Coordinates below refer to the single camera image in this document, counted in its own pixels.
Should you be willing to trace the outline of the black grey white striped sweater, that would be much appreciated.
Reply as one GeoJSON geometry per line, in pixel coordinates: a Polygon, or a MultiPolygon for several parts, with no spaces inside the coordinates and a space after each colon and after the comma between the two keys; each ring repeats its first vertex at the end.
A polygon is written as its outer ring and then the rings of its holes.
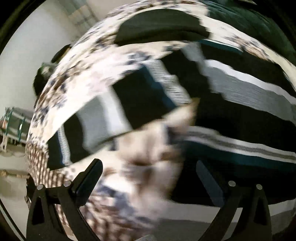
{"type": "Polygon", "coordinates": [[[92,54],[57,77],[89,98],[49,139],[50,170],[109,144],[133,198],[214,205],[201,161],[222,189],[233,180],[261,185],[269,204],[295,199],[295,91],[279,65],[202,40],[158,58],[92,54]]]}

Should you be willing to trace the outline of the black clothes pile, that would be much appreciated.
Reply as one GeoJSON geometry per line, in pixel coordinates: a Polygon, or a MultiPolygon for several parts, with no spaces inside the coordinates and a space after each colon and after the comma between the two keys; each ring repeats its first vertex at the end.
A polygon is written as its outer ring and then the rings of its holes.
{"type": "Polygon", "coordinates": [[[50,76],[55,71],[55,68],[57,67],[58,63],[71,48],[71,44],[65,45],[53,56],[50,62],[43,62],[41,64],[41,67],[37,70],[37,74],[33,82],[33,90],[35,92],[36,97],[40,96],[50,76]]]}

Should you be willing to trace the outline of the floral bed blanket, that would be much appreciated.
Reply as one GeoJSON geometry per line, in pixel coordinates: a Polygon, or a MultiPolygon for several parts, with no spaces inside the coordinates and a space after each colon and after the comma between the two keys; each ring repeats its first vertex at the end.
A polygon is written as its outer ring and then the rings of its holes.
{"type": "Polygon", "coordinates": [[[136,1],[42,85],[27,237],[295,240],[295,24],[267,1],[136,1]]]}

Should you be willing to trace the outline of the green white storage rack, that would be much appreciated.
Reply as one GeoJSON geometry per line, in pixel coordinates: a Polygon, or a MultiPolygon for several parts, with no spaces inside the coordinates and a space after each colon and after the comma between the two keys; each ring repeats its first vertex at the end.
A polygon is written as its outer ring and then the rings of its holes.
{"type": "Polygon", "coordinates": [[[25,146],[33,112],[22,108],[5,108],[1,118],[1,151],[6,152],[8,144],[25,146]]]}

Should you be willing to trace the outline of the dark green plush blanket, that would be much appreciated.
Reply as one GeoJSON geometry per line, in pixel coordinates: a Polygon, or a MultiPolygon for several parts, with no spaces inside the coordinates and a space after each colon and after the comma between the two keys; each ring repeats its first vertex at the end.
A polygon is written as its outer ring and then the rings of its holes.
{"type": "Polygon", "coordinates": [[[295,64],[295,10],[290,1],[202,1],[225,22],[295,64]]]}

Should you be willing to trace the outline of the left green curtain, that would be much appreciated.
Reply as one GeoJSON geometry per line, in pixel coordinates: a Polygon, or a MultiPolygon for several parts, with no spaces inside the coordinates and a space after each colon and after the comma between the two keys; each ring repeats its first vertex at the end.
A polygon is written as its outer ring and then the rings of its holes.
{"type": "Polygon", "coordinates": [[[98,22],[98,18],[86,0],[58,0],[57,2],[81,35],[98,22]]]}

